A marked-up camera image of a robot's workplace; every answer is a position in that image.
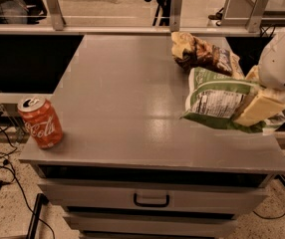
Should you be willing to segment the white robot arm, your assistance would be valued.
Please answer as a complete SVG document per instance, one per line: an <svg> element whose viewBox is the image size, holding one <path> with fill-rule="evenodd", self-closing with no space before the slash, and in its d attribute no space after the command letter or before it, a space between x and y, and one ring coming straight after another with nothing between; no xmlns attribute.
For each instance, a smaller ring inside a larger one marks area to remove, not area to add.
<svg viewBox="0 0 285 239"><path fill-rule="evenodd" d="M259 62L246 80L260 89L240 109L234 122L252 126L259 122L282 123L285 118L285 29L277 33L263 49Z"/></svg>

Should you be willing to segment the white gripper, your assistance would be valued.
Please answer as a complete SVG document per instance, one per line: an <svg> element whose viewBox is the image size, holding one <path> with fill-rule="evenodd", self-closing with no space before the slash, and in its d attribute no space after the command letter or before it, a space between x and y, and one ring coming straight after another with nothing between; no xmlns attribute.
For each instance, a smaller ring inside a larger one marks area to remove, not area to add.
<svg viewBox="0 0 285 239"><path fill-rule="evenodd" d="M236 123L252 126L285 109L285 31L278 33L265 46L258 66L253 66L245 79L253 82L260 80L265 87L271 89L259 90L249 105L235 118Z"/></svg>

